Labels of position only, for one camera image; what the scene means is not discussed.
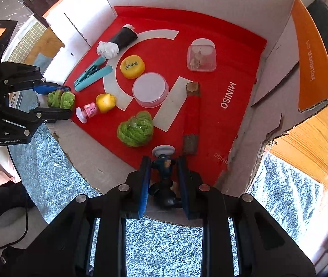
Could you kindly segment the round white plastic container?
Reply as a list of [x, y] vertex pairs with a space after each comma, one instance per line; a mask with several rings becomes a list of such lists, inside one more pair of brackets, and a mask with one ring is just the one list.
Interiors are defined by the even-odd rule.
[[160, 106], [169, 93], [169, 85], [162, 75], [156, 72], [142, 74], [133, 83], [133, 97], [144, 108]]

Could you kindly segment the small doll figure black hair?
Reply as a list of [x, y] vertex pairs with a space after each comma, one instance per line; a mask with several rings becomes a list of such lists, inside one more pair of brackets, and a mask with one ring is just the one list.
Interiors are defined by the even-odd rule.
[[153, 197], [154, 202], [163, 209], [179, 209], [182, 208], [181, 198], [178, 198], [172, 190], [173, 180], [172, 172], [175, 160], [172, 156], [175, 148], [170, 145], [160, 145], [152, 150], [155, 160], [151, 167], [158, 171], [159, 182], [153, 183], [149, 187], [149, 195]]

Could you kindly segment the yellow bottle cap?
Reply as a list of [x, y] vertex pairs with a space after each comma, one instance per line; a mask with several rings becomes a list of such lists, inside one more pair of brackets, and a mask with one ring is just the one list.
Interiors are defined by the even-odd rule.
[[124, 58], [120, 64], [120, 71], [127, 79], [136, 79], [145, 71], [145, 63], [138, 55], [130, 55]]

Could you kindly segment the yellow small toy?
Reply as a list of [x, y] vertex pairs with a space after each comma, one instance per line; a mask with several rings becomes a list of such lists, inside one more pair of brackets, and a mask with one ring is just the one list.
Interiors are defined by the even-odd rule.
[[101, 113], [107, 113], [116, 106], [116, 97], [110, 93], [99, 94], [96, 105]]

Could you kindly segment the white figure piece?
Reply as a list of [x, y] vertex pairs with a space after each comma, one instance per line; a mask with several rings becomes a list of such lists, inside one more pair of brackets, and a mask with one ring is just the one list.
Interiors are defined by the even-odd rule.
[[112, 59], [119, 53], [119, 47], [114, 42], [100, 41], [96, 48], [96, 53], [105, 59]]

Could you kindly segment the teal thread snips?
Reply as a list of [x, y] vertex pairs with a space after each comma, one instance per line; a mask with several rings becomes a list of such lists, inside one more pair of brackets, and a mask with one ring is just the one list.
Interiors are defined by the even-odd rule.
[[104, 78], [106, 75], [113, 72], [110, 65], [105, 65], [106, 58], [98, 57], [75, 81], [74, 90], [77, 92], [82, 91], [89, 87], [96, 81]]

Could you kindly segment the blue terry towel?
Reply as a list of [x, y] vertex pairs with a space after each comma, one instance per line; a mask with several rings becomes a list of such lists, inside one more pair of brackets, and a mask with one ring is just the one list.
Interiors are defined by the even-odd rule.
[[[78, 195], [98, 194], [73, 168], [56, 140], [41, 126], [29, 144], [13, 146], [27, 193], [50, 224]], [[128, 174], [120, 173], [123, 184]], [[234, 275], [239, 275], [233, 223], [229, 223]], [[98, 236], [93, 236], [88, 271], [93, 272]], [[148, 220], [126, 219], [126, 276], [202, 276], [203, 226], [182, 227]]]

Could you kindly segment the wooden stick with red thread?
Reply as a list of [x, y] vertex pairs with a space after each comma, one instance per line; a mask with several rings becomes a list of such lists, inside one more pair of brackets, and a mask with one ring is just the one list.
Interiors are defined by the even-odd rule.
[[198, 150], [200, 130], [200, 84], [186, 85], [185, 122], [183, 130], [183, 153], [194, 155]]

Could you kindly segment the clear square plastic box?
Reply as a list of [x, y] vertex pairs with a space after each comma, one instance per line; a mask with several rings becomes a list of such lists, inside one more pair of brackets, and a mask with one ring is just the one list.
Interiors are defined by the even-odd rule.
[[214, 42], [206, 38], [194, 40], [188, 47], [186, 64], [190, 71], [214, 71], [216, 69]]

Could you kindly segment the orange cardboard box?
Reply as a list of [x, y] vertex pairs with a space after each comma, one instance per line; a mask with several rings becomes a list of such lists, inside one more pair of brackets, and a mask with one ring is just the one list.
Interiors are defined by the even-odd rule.
[[[116, 130], [141, 110], [132, 82], [111, 60], [113, 72], [76, 95], [78, 104], [108, 92], [114, 110], [88, 123], [76, 118], [50, 126], [50, 134], [78, 174], [107, 192], [118, 175], [139, 165], [152, 147], [183, 148], [186, 85], [198, 82], [200, 130], [188, 166], [224, 194], [250, 186], [267, 143], [310, 122], [328, 107], [328, 55], [301, 0], [107, 0], [117, 14], [107, 34], [132, 24], [138, 39], [124, 55], [139, 54], [146, 70], [165, 78], [169, 93], [151, 109], [152, 140], [131, 148]], [[190, 71], [187, 51], [198, 38], [216, 47], [216, 69]]]

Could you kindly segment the green fuzzy ball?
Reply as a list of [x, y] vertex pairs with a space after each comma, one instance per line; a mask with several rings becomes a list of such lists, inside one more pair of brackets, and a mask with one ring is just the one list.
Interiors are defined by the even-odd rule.
[[75, 95], [70, 91], [57, 89], [48, 94], [48, 106], [51, 108], [61, 108], [72, 110], [75, 104]]
[[148, 111], [140, 111], [128, 121], [119, 124], [116, 135], [126, 146], [140, 147], [151, 141], [154, 133], [153, 119]]

